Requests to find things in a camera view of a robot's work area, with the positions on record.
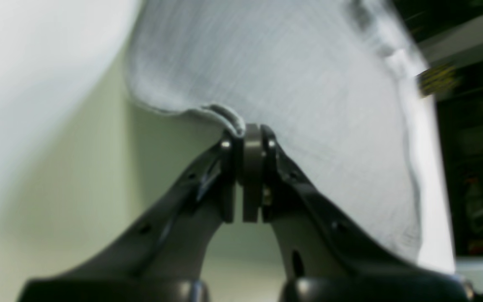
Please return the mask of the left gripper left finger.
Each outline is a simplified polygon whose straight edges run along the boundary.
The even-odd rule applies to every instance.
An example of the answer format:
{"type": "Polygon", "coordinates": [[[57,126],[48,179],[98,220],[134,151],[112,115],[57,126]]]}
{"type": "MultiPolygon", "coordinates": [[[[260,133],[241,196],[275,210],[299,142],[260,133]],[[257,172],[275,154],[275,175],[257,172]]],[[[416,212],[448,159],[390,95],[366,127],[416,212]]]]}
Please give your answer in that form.
{"type": "Polygon", "coordinates": [[[209,302],[200,279],[209,242],[234,216],[234,139],[224,134],[104,250],[31,279],[20,302],[209,302]]]}

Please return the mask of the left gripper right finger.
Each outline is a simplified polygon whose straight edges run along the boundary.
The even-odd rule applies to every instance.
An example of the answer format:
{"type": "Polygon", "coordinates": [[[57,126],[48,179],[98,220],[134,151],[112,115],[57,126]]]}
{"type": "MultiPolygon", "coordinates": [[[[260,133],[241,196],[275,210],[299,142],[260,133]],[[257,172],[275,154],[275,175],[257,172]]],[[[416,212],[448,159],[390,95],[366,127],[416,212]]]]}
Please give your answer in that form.
{"type": "Polygon", "coordinates": [[[471,302],[457,276],[422,269],[372,239],[320,193],[272,130],[248,124],[241,141],[243,220],[274,231],[287,282],[281,302],[471,302]]]}

